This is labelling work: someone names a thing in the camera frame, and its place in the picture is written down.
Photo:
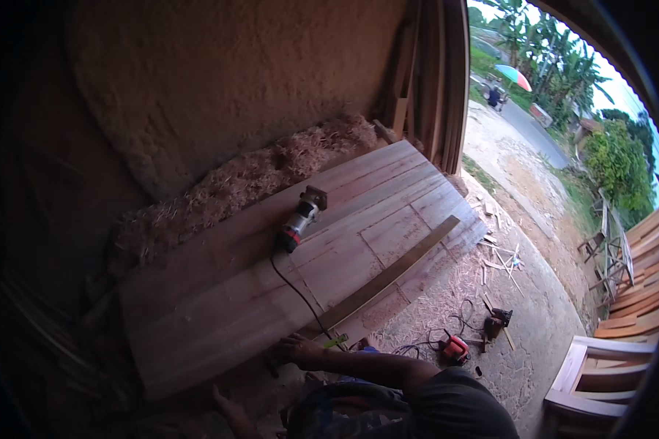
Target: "pile of wood shavings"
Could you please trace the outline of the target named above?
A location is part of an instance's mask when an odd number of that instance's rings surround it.
[[[376,145],[373,126],[360,115],[281,138],[208,172],[182,197],[124,214],[116,253],[150,263],[244,207],[316,175],[334,159]]]

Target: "road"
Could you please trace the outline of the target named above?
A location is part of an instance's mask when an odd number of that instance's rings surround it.
[[[562,148],[554,142],[549,133],[515,102],[508,101],[503,105],[500,114],[503,119],[510,122],[510,125],[520,131],[520,134],[527,139],[537,153],[544,154],[553,167],[561,169],[571,164],[569,157],[563,153]]]

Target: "wall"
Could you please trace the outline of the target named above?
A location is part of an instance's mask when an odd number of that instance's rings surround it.
[[[406,10],[407,0],[75,3],[62,29],[43,26],[5,121],[8,258],[77,310],[123,212],[340,112],[369,116]]]

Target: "sky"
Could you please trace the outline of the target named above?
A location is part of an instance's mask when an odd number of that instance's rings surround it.
[[[466,0],[468,6],[475,6],[483,13],[483,17],[487,21],[491,21],[496,16],[502,17],[502,12],[492,6],[485,5],[475,0]],[[540,19],[540,11],[534,5],[527,5],[525,8],[525,13],[527,14],[530,22],[535,23]],[[567,29],[564,23],[559,23],[557,26],[559,32],[563,32]],[[571,32],[571,40],[574,40],[578,37],[577,34]],[[644,104],[641,102],[640,98],[634,92],[632,87],[625,81],[625,79],[620,75],[620,73],[613,67],[603,55],[601,55],[597,50],[595,52],[596,64],[599,66],[600,76],[611,78],[610,81],[601,83],[600,86],[608,92],[608,94],[613,98],[615,104],[611,104],[610,101],[600,92],[600,90],[593,88],[593,106],[594,110],[603,110],[604,108],[617,108],[618,110],[628,113],[632,118],[637,118],[637,113],[641,111],[646,111]],[[657,130],[654,121],[650,118],[650,125],[652,134],[654,135],[654,142],[652,143],[652,150],[654,154],[655,161],[655,172],[659,174],[659,130]],[[659,206],[659,183],[656,181],[656,202],[655,206]]]

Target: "person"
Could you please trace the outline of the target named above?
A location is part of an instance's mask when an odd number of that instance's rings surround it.
[[[500,102],[500,92],[498,91],[498,87],[494,86],[491,89],[491,91],[488,93],[488,104],[491,107],[493,107],[493,110],[495,110],[495,106],[498,105],[499,102]]]
[[[287,417],[288,439],[518,438],[505,408],[465,369],[440,371],[366,345],[343,352],[292,334],[272,347],[279,360],[302,370],[354,378],[316,389],[295,404]],[[237,439],[261,437],[241,405],[217,388],[213,399]]]

